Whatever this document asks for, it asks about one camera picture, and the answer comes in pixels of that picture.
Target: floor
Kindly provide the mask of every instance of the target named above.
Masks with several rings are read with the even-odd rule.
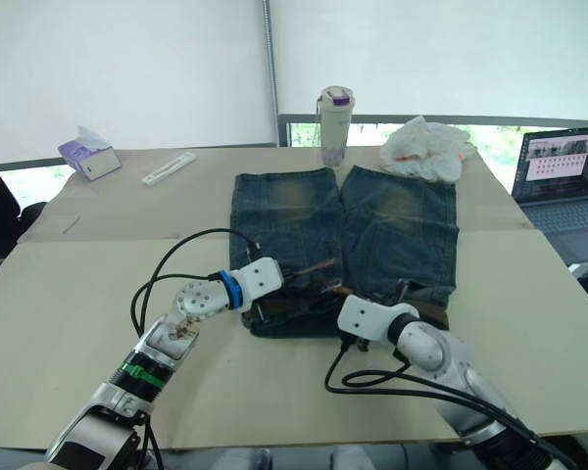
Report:
[[[407,453],[398,445],[364,446],[376,470],[482,470],[484,467],[471,452],[441,455],[429,444],[405,445]],[[274,447],[273,470],[328,470],[329,458],[335,446]],[[208,470],[222,450],[205,449],[167,451],[164,462],[170,470]],[[43,454],[27,450],[0,449],[0,470],[16,469],[31,462],[41,461]]]

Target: water bottle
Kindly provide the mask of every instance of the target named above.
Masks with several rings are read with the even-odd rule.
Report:
[[[324,88],[317,102],[322,163],[338,168],[344,161],[355,96],[345,86]]]

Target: metal robot arm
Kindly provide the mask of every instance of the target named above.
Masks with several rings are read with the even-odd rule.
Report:
[[[152,413],[153,401],[194,346],[201,322],[224,311],[246,311],[283,283],[272,258],[209,279],[183,287],[173,312],[142,335],[113,377],[48,448],[47,462],[79,470],[125,468],[139,445],[133,427]]]
[[[471,365],[466,343],[419,321],[413,306],[384,306],[349,296],[338,326],[361,338],[397,348],[412,364],[414,375],[487,400],[512,414],[495,388]],[[546,451],[476,410],[439,399],[435,407],[488,468],[565,468]]]

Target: jeans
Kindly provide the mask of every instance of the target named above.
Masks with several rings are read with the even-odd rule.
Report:
[[[332,289],[338,285],[385,305],[411,300],[442,308],[455,289],[453,185],[358,166],[341,192],[328,168],[240,174],[230,222],[278,261],[287,281],[243,316],[258,336],[335,336],[344,298]],[[324,261],[329,265],[295,275]],[[230,263],[248,263],[242,241],[231,239]]]

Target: white plastic bag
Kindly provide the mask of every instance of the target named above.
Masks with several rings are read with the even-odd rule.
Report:
[[[418,116],[396,130],[381,147],[381,167],[400,176],[454,183],[462,161],[477,155],[467,132]]]

